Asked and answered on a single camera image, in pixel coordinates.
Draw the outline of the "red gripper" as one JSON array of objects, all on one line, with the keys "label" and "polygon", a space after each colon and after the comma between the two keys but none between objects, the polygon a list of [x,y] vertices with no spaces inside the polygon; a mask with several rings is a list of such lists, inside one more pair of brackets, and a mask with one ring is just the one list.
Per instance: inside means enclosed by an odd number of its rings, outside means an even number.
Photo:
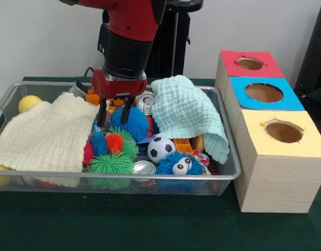
[{"label": "red gripper", "polygon": [[141,78],[127,79],[110,75],[103,70],[95,70],[91,77],[92,88],[101,100],[97,114],[97,125],[104,125],[106,121],[107,100],[116,97],[128,97],[121,114],[121,123],[127,123],[135,97],[142,94],[147,85],[147,77],[144,73]]}]

